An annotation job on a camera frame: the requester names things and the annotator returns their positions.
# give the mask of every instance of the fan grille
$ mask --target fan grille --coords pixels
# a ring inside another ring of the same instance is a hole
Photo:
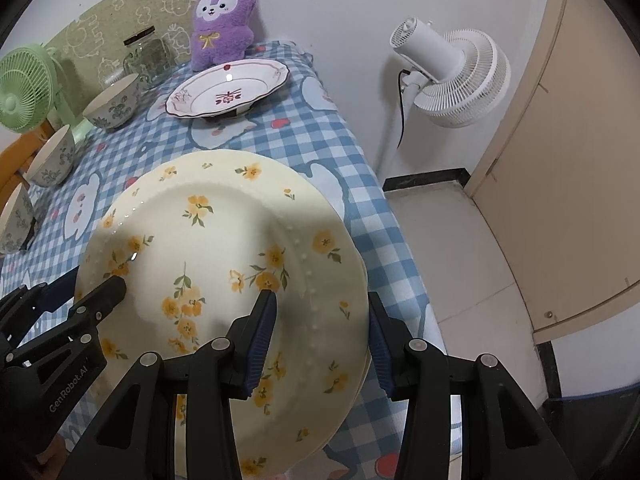
[[[4,56],[0,60],[0,123],[18,133],[41,124],[53,104],[53,71],[49,54],[39,45]]]
[[[391,35],[391,46],[393,48],[399,48],[406,43],[417,27],[418,21],[415,18],[407,18],[404,22],[398,25],[398,28],[394,30]]]
[[[511,77],[507,57],[479,30],[454,30],[444,38],[466,56],[457,77],[427,86],[415,104],[433,123],[446,128],[467,126],[491,111],[506,91]]]

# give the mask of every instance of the screw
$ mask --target screw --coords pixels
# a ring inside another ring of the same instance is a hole
[[[427,346],[427,342],[424,339],[411,339],[411,341],[409,341],[409,348],[416,352],[424,352]]]
[[[158,361],[158,356],[153,352],[147,352],[140,358],[140,364],[143,366],[151,366]]]
[[[491,354],[482,354],[482,357],[480,358],[480,362],[489,368],[494,368],[498,365],[498,359],[495,357],[495,355],[491,355]]]
[[[211,348],[214,350],[226,350],[229,348],[231,341],[226,337],[217,337],[211,342]]]

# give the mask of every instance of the orange chair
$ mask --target orange chair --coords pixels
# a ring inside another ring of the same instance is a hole
[[[24,184],[29,189],[29,184],[20,172],[29,168],[33,156],[44,143],[41,132],[33,131],[22,134],[0,153],[0,212],[19,184]]]

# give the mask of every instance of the wooden cabinet door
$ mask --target wooden cabinet door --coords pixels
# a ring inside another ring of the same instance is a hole
[[[640,57],[603,0],[567,0],[541,83],[474,199],[536,330],[640,280]]]

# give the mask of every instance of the purple plush toy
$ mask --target purple plush toy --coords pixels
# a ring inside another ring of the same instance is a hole
[[[199,72],[210,66],[244,58],[254,41],[247,22],[255,0],[200,0],[193,16],[191,68]]]

